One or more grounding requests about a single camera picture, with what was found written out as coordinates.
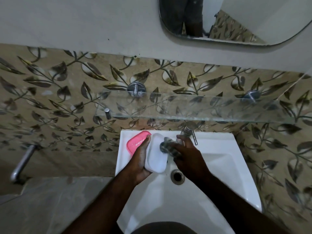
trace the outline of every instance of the glass shelf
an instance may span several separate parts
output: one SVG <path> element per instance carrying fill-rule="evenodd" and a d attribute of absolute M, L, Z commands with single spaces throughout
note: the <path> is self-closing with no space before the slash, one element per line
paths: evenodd
<path fill-rule="evenodd" d="M 229 122 L 277 122 L 293 124 L 277 100 L 236 97 L 212 97 L 184 94 L 141 93 L 131 96 L 127 91 L 102 91 L 98 94 L 96 116 L 155 118 L 169 120 L 204 120 Z"/>

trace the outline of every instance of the drain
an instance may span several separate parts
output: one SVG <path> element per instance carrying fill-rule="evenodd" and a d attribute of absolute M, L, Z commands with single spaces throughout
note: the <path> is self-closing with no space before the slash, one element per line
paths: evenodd
<path fill-rule="evenodd" d="M 185 176 L 178 169 L 175 169 L 171 172 L 170 178 L 171 181 L 176 185 L 182 185 L 185 181 Z"/>

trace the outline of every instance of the hand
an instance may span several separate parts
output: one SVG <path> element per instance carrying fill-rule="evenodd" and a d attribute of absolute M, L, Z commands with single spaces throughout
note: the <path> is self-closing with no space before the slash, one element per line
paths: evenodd
<path fill-rule="evenodd" d="M 178 150 L 182 156 L 174 158 L 179 170 L 193 183 L 203 179 L 209 179 L 213 175 L 209 171 L 200 151 L 195 148 L 190 138 L 177 135 L 184 141 L 185 146 L 172 143 L 171 146 Z"/>
<path fill-rule="evenodd" d="M 146 149 L 150 141 L 151 141 L 151 136 L 147 135 L 146 139 L 136 149 L 129 163 L 125 167 L 125 169 L 129 171 L 130 175 L 134 175 L 135 185 L 140 184 L 151 174 L 150 171 L 144 168 L 145 158 L 146 158 Z"/>

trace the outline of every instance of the chrome faucet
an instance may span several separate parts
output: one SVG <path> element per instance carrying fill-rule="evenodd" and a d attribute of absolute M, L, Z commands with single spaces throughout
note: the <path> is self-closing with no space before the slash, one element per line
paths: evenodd
<path fill-rule="evenodd" d="M 195 122 L 193 122 L 193 121 L 186 122 L 185 126 L 181 130 L 180 135 L 184 135 L 186 137 L 190 137 L 192 135 L 195 145 L 198 145 L 197 139 L 196 139 L 196 136 L 194 133 L 194 130 L 196 128 L 197 128 L 197 124 Z M 178 142 L 179 144 L 183 144 L 183 141 L 181 139 L 177 139 L 176 142 Z"/>

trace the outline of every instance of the white sink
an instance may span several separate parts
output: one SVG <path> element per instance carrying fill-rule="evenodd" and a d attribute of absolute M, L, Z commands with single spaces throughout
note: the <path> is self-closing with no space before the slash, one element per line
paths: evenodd
<path fill-rule="evenodd" d="M 175 140 L 179 131 L 150 130 Z M 122 130 L 116 165 L 117 175 L 129 162 L 126 143 L 138 134 L 136 130 Z M 209 170 L 237 194 L 261 212 L 261 202 L 255 183 L 231 133 L 196 132 L 196 146 Z M 117 221 L 120 229 L 131 233 L 135 229 L 158 221 L 182 223 L 198 234 L 233 233 L 234 231 L 215 205 L 190 180 L 174 184 L 171 172 L 177 169 L 168 157 L 166 171 L 151 174 L 136 186 Z"/>

